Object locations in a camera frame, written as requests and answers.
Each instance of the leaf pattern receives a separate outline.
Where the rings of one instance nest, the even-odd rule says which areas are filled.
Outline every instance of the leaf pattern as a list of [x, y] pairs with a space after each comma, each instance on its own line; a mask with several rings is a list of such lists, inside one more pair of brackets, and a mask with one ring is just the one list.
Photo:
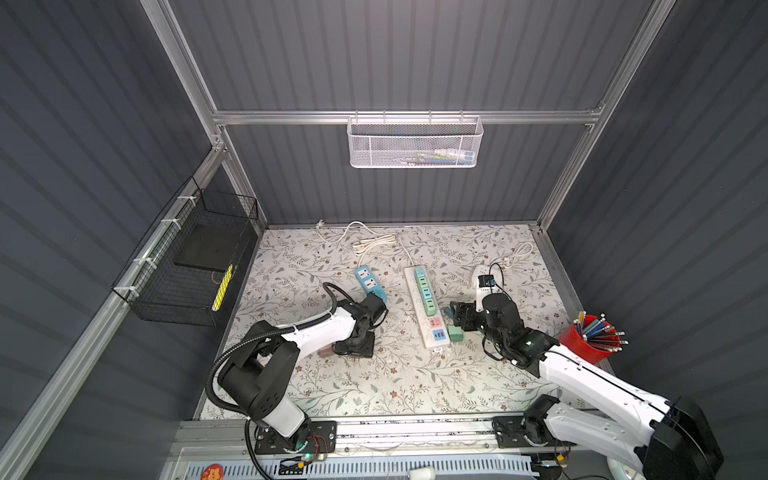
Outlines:
[[[520, 242], [533, 242], [520, 225], [391, 227], [414, 261], [425, 265], [438, 304], [474, 301], [470, 275], [495, 261], [504, 264]], [[339, 231], [324, 231], [335, 239]], [[356, 299], [362, 288], [354, 269], [352, 243], [370, 237], [354, 231], [341, 244], [323, 242], [314, 229], [267, 230], [233, 320], [227, 346], [243, 338], [260, 320], [294, 323], [328, 308], [321, 283], [333, 281]], [[424, 347], [402, 269], [408, 259], [400, 246], [385, 246], [366, 256], [371, 271], [389, 297], [389, 315], [376, 330], [372, 359], [311, 354], [294, 369], [288, 395], [309, 416], [402, 415], [455, 412], [500, 412], [525, 409], [542, 393], [589, 408], [567, 390], [536, 379], [506, 360], [496, 362], [482, 351], [481, 336], [465, 333], [464, 341], [441, 353]], [[505, 290], [518, 304], [526, 325], [557, 336], [566, 313], [538, 248], [503, 269]], [[217, 388], [219, 396], [229, 396]], [[201, 419], [239, 418], [210, 402]]]

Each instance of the red cup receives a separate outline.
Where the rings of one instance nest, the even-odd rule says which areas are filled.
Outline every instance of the red cup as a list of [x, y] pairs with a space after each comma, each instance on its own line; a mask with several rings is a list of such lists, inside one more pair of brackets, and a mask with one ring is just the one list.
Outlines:
[[[584, 317], [584, 328], [589, 326], [590, 323], [594, 322], [598, 318], [594, 315], [586, 315]], [[597, 362], [601, 361], [602, 359], [606, 359], [613, 352], [605, 352], [604, 350], [596, 349], [592, 346], [590, 346], [582, 337], [578, 334], [576, 331], [576, 325], [573, 323], [571, 326], [569, 326], [561, 335], [560, 343], [568, 347], [573, 353], [580, 356], [582, 359], [587, 360], [592, 365], [596, 364]]]

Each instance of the gray wall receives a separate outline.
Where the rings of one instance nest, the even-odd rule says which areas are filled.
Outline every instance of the gray wall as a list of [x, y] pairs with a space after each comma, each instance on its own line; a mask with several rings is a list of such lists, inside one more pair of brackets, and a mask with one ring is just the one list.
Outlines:
[[[220, 110], [363, 111], [596, 107], [648, 2], [171, 4]], [[475, 168], [360, 171], [343, 127], [230, 127], [271, 224], [535, 220], [582, 131], [486, 126]]]
[[342, 126], [228, 129], [270, 224], [534, 222], [584, 131], [489, 125], [477, 167], [362, 169], [349, 165]]
[[[209, 149], [138, 2], [0, 2], [0, 445]], [[212, 355], [214, 333], [129, 318], [51, 439], [69, 439], [67, 465], [42, 476], [85, 475], [95, 443], [111, 458], [139, 441], [165, 453], [145, 426], [191, 415], [200, 383], [186, 369]], [[133, 431], [110, 429], [111, 415]], [[147, 472], [153, 454], [129, 457]]]
[[619, 376], [704, 408], [726, 464], [768, 455], [768, 2], [678, 2], [550, 229]]

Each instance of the black wire basket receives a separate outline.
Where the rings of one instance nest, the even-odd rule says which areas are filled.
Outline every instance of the black wire basket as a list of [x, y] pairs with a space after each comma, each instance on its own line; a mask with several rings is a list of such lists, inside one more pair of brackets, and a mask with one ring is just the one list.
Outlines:
[[[257, 219], [255, 198], [198, 188], [174, 219], [161, 220], [165, 230], [143, 259], [136, 258], [137, 247], [112, 289], [144, 320], [202, 326], [226, 322], [256, 247]], [[197, 249], [190, 253], [190, 245]], [[217, 265], [196, 264], [209, 250], [216, 250]], [[141, 265], [133, 282], [118, 286], [135, 262]]]

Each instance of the orange sticker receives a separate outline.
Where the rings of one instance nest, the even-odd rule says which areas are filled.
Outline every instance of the orange sticker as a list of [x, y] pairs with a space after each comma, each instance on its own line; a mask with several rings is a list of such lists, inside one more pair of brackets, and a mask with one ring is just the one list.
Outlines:
[[217, 463], [206, 468], [200, 475], [200, 480], [221, 480], [222, 478], [224, 478], [224, 468]]

